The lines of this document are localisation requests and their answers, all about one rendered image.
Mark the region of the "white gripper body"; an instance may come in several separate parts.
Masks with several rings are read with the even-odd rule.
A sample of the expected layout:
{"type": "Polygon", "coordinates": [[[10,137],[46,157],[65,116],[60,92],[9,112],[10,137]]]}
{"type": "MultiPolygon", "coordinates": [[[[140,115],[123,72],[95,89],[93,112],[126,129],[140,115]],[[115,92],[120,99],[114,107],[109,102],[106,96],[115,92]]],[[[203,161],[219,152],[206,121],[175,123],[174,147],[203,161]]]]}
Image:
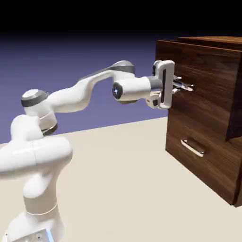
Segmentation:
{"type": "Polygon", "coordinates": [[[175,63],[172,60],[156,62],[156,73],[162,81],[162,91],[158,101],[159,109],[169,109],[172,106],[173,76],[175,63]]]}

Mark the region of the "dark wood drawer front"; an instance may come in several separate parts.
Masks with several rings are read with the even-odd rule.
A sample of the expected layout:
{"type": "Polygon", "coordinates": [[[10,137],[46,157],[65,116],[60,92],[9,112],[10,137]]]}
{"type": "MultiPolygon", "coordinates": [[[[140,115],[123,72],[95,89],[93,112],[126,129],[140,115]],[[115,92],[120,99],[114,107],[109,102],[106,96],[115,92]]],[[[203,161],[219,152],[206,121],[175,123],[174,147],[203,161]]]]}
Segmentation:
{"type": "Polygon", "coordinates": [[[211,129],[170,109],[165,149],[227,203],[237,205],[241,155],[211,129]],[[181,139],[186,139],[197,151],[203,151],[204,156],[188,150],[181,139]]]}
{"type": "Polygon", "coordinates": [[[173,107],[225,140],[242,136],[242,37],[158,40],[156,59],[173,60],[175,75],[193,91],[180,91],[173,107]]]}

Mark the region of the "dark wood cabinet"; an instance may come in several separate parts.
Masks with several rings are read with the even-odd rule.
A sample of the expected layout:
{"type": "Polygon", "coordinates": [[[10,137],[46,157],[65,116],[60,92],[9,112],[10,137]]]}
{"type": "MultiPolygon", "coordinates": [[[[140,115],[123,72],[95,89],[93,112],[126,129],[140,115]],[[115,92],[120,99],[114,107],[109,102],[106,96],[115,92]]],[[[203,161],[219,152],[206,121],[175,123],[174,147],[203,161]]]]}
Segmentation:
{"type": "Polygon", "coordinates": [[[242,37],[157,41],[192,90],[179,90],[168,112],[166,151],[228,204],[242,206],[242,37]]]}

